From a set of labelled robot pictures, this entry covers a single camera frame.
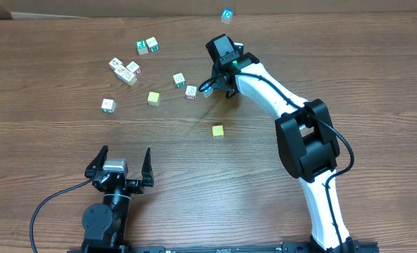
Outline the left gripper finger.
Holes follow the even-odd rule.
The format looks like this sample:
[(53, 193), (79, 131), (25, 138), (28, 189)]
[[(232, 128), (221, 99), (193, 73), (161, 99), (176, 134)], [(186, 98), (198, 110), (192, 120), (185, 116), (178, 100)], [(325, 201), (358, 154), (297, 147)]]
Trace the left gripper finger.
[(147, 149), (141, 169), (142, 182), (145, 187), (154, 186), (154, 176), (150, 160), (150, 148)]
[(84, 176), (88, 179), (95, 177), (96, 173), (102, 170), (103, 165), (107, 159), (108, 146), (104, 145), (97, 156), (86, 167)]

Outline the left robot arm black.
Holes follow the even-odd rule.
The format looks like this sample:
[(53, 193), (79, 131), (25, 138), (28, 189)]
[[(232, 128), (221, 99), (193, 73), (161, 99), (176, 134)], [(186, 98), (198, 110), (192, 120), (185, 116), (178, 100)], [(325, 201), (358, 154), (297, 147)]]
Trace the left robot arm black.
[(89, 206), (82, 215), (84, 240), (81, 252), (132, 252), (124, 239), (133, 194), (143, 194), (154, 186), (150, 149), (147, 149), (141, 179), (128, 179), (127, 161), (109, 159), (108, 146), (103, 146), (86, 167), (84, 176), (103, 193), (103, 201)]

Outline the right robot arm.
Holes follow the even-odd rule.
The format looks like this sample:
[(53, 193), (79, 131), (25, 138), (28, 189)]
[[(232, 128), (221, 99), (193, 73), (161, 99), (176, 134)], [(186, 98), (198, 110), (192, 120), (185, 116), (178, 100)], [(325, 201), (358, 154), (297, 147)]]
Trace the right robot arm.
[(301, 98), (274, 79), (244, 46), (221, 34), (205, 45), (213, 62), (212, 76), (200, 85), (204, 92), (223, 89), (226, 97), (241, 94), (252, 99), (273, 119), (278, 154), (286, 171), (300, 182), (312, 223), (312, 249), (348, 252), (346, 229), (335, 179), (339, 145), (345, 138), (333, 127), (326, 104)]

